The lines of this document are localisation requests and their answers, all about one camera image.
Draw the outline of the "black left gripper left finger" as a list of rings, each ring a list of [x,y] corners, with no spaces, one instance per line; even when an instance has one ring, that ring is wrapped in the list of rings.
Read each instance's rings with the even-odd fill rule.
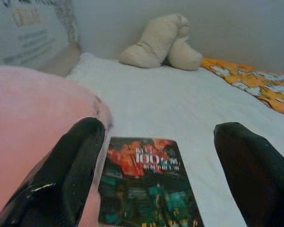
[[[78,226],[105,137],[96,118],[75,123],[7,201],[0,227]]]

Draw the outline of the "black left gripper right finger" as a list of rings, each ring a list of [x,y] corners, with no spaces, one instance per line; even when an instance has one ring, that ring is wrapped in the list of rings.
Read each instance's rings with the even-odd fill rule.
[[[238,122],[216,125],[214,145],[247,226],[284,227],[284,157]]]

